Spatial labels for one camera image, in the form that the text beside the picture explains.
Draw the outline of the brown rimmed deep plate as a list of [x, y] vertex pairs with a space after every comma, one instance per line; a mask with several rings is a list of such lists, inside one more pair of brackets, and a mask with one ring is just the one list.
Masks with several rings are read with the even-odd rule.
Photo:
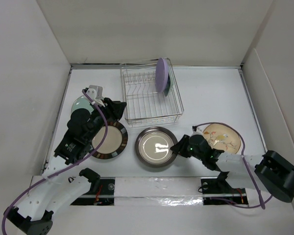
[[177, 144], [177, 138], [169, 129], [153, 126], [144, 129], [135, 140], [134, 150], [140, 166], [150, 172], [168, 169], [177, 154], [171, 147]]

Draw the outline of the beige bird pattern plate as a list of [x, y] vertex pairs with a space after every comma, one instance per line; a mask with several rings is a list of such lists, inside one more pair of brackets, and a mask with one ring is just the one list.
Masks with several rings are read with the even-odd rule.
[[203, 131], [203, 136], [209, 145], [217, 150], [236, 154], [241, 148], [242, 141], [239, 135], [224, 124], [208, 125]]

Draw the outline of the rectangular light green plate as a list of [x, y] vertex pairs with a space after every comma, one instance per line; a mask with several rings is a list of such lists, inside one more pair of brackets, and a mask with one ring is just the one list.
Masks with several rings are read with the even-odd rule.
[[165, 87], [165, 89], [163, 91], [163, 94], [164, 94], [165, 97], [167, 97], [169, 95], [169, 93], [172, 90], [173, 85], [174, 85], [174, 82], [171, 79], [170, 75], [168, 75], [167, 84], [166, 84], [166, 87]]

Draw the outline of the purple round plate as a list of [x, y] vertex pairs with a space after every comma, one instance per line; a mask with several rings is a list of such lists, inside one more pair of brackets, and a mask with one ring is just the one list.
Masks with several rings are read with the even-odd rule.
[[158, 93], [164, 92], [169, 81], [169, 65], [164, 58], [159, 58], [155, 69], [155, 87]]

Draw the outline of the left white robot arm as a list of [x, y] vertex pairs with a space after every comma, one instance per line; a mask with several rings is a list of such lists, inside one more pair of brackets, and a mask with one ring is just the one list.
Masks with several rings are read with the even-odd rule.
[[98, 150], [92, 147], [92, 140], [109, 122], [123, 117], [127, 103], [104, 98], [91, 100], [90, 106], [92, 112], [77, 109], [71, 114], [68, 129], [42, 179], [22, 192], [5, 210], [1, 222], [3, 234], [6, 234], [6, 222], [10, 221], [26, 235], [46, 235], [57, 213], [81, 195], [99, 190], [100, 175], [92, 169], [80, 170], [72, 182], [65, 172], [71, 172]]

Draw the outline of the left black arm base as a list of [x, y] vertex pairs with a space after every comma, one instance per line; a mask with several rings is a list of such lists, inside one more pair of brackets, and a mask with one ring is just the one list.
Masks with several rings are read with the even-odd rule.
[[115, 178], [101, 178], [90, 190], [74, 200], [72, 206], [113, 206]]

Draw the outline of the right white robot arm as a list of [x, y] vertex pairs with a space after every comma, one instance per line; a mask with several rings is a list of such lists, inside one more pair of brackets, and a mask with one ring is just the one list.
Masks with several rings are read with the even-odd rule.
[[217, 188], [266, 191], [276, 199], [290, 203], [294, 198], [294, 165], [269, 150], [263, 155], [231, 154], [212, 148], [202, 134], [184, 135], [171, 151], [184, 158], [194, 157], [211, 171], [218, 171]]

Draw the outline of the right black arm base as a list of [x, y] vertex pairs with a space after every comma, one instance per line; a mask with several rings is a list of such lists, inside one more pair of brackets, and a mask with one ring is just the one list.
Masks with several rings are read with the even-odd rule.
[[201, 178], [198, 192], [202, 194], [203, 204], [208, 205], [248, 205], [246, 190], [232, 188], [227, 182], [213, 178]]

